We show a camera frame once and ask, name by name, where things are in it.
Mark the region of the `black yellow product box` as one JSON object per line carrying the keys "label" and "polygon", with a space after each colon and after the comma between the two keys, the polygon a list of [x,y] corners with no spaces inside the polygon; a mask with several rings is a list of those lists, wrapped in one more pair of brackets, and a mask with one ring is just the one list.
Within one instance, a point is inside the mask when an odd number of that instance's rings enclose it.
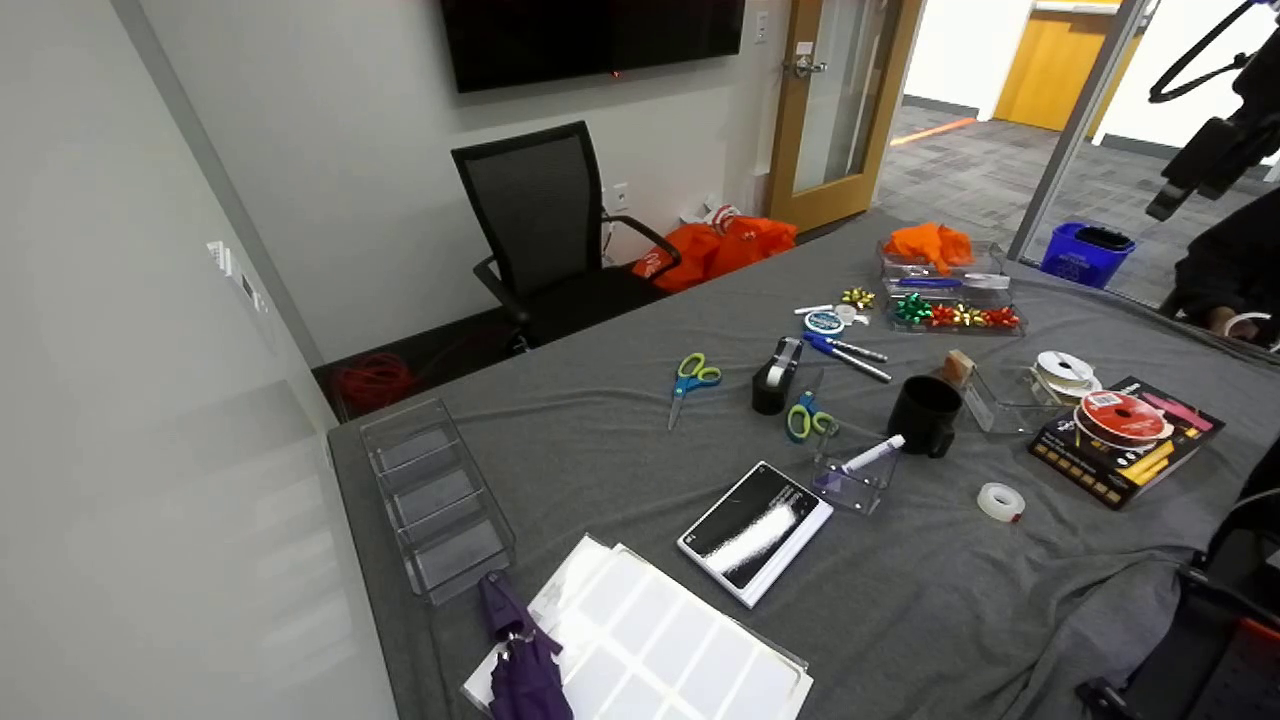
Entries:
{"label": "black yellow product box", "polygon": [[1213,413],[1147,381],[1120,381],[1089,392],[1064,421],[1043,422],[1027,452],[1099,504],[1129,507],[1217,431],[1220,421]]}

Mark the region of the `white ribbon spool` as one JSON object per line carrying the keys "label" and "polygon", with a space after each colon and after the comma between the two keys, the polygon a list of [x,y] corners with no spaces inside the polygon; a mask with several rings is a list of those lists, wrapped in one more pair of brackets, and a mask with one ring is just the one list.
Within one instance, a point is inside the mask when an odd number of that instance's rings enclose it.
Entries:
{"label": "white ribbon spool", "polygon": [[1099,392],[1097,369],[1071,351],[1041,351],[1031,360],[1031,383],[1047,398],[1079,398],[1089,392]]}

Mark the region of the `wooden door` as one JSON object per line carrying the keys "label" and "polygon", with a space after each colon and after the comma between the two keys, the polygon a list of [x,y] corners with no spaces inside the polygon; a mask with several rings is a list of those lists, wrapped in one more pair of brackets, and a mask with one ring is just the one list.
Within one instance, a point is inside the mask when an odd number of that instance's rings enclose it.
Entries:
{"label": "wooden door", "polygon": [[926,0],[793,0],[766,211],[816,233],[882,181]]}

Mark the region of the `clear acrylic holder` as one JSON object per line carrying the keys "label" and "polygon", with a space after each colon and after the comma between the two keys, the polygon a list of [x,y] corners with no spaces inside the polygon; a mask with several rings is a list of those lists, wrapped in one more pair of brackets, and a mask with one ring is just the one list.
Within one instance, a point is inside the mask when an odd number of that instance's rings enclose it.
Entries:
{"label": "clear acrylic holder", "polygon": [[862,468],[852,468],[849,458],[829,458],[821,471],[821,495],[831,507],[873,516],[885,504],[892,475],[897,475],[897,454],[882,454]]}

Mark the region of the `small wooden block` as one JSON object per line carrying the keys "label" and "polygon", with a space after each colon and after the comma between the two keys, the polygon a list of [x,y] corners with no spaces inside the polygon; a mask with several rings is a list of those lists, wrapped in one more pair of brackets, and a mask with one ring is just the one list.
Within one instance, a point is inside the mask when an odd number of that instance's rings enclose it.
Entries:
{"label": "small wooden block", "polygon": [[973,381],[973,373],[976,373],[976,360],[967,351],[960,351],[960,346],[945,351],[945,381],[951,389],[963,389]]}

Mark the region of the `purple cloth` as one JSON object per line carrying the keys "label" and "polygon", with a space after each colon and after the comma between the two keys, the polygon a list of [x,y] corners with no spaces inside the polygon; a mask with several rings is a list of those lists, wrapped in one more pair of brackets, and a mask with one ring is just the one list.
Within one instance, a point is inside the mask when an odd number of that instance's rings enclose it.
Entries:
{"label": "purple cloth", "polygon": [[504,570],[479,579],[479,608],[496,639],[494,720],[572,720],[561,644],[534,621]]}

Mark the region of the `blue green small scissors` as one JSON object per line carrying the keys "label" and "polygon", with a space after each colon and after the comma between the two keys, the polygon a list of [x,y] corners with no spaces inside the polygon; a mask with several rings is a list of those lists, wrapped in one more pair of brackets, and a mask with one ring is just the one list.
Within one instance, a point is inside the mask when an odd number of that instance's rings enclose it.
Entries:
{"label": "blue green small scissors", "polygon": [[786,413],[786,431],[804,442],[837,431],[837,416],[821,408],[816,392],[799,392]]}

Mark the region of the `red ribbon spool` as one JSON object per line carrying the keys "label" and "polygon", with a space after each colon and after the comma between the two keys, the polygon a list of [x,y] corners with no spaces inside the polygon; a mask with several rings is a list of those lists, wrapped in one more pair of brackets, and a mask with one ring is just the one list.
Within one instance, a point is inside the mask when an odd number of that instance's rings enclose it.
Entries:
{"label": "red ribbon spool", "polygon": [[1171,421],[1155,402],[1125,392],[1089,392],[1071,421],[1103,449],[1143,449],[1171,435]]}

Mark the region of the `orange tissue paper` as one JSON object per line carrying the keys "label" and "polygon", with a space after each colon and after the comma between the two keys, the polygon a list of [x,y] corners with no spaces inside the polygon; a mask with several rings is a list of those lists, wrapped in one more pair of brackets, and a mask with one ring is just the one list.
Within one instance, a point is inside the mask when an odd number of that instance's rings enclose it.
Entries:
{"label": "orange tissue paper", "polygon": [[897,229],[885,242],[885,257],[900,265],[926,265],[932,273],[960,273],[973,265],[976,246],[960,229],[930,220]]}

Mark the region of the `black cup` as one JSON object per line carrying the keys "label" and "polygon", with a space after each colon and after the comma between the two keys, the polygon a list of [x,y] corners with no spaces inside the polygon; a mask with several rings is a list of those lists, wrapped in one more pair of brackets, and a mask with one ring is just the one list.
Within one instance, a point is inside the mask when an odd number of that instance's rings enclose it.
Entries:
{"label": "black cup", "polygon": [[907,375],[888,416],[888,431],[918,454],[945,454],[955,439],[960,408],[963,396],[948,381]]}

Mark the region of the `blue white pens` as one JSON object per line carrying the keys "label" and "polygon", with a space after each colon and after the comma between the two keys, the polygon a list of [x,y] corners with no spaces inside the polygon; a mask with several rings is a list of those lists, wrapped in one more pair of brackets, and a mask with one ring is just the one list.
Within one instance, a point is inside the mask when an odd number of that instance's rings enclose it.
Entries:
{"label": "blue white pens", "polygon": [[858,345],[844,345],[844,338],[831,338],[821,331],[804,331],[804,345],[816,346],[821,357],[831,357],[831,360],[873,375],[873,381],[892,383],[892,375],[882,369],[882,360],[868,360]]}

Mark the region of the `black office chair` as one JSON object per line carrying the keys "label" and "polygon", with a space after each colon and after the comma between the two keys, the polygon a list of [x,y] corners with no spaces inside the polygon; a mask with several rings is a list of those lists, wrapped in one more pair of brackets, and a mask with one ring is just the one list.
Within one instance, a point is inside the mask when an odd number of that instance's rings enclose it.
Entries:
{"label": "black office chair", "polygon": [[[610,211],[584,118],[451,153],[487,241],[472,276],[499,301],[523,346],[572,334],[659,301],[679,253],[643,220]],[[604,229],[623,225],[656,246],[631,276],[604,265]]]}

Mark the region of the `orange plastic bag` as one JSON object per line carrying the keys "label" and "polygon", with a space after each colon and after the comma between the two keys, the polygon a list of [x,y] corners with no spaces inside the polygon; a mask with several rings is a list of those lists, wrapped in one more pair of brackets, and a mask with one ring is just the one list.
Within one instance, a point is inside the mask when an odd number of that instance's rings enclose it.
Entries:
{"label": "orange plastic bag", "polygon": [[666,242],[631,261],[627,273],[659,292],[683,292],[793,246],[793,225],[771,214],[730,214],[673,229]]}

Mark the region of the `box of gift bows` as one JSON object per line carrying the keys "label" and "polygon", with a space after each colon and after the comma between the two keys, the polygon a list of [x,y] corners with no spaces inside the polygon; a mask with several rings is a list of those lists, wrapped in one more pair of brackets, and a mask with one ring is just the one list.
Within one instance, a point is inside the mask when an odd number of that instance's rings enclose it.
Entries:
{"label": "box of gift bows", "polygon": [[892,315],[918,331],[1022,331],[1024,315],[1013,302],[926,301],[900,295]]}

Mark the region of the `white marker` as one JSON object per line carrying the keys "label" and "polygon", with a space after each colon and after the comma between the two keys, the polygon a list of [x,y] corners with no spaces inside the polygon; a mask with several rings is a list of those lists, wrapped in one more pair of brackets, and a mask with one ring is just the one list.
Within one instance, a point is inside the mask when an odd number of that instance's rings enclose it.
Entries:
{"label": "white marker", "polygon": [[823,475],[829,475],[829,479],[844,479],[844,475],[852,475],[852,471],[862,471],[862,468],[868,468],[868,463],[900,452],[905,442],[907,442],[907,439],[897,431],[897,435],[888,435],[888,439],[882,439],[882,442],[873,442],[873,449],[865,449],[865,452],[858,452],[858,454],[849,454],[849,458],[831,458],[831,463],[823,468]]}

